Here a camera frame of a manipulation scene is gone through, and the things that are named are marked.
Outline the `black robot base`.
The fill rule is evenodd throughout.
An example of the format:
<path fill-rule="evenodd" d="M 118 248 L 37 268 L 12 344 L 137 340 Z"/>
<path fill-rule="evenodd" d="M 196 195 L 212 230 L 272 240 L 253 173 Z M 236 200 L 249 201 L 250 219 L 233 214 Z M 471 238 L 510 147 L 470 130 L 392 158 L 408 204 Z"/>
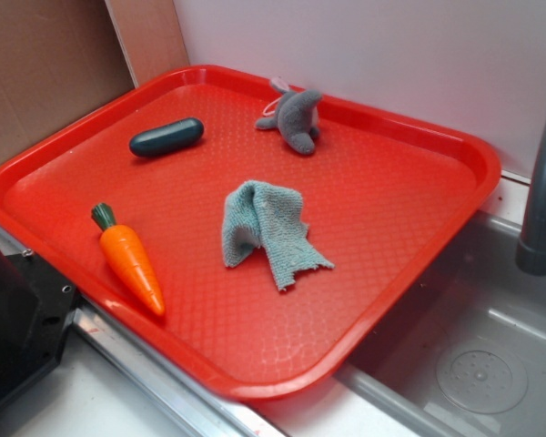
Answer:
<path fill-rule="evenodd" d="M 0 410 L 59 365 L 78 298 L 39 255 L 0 250 Z"/>

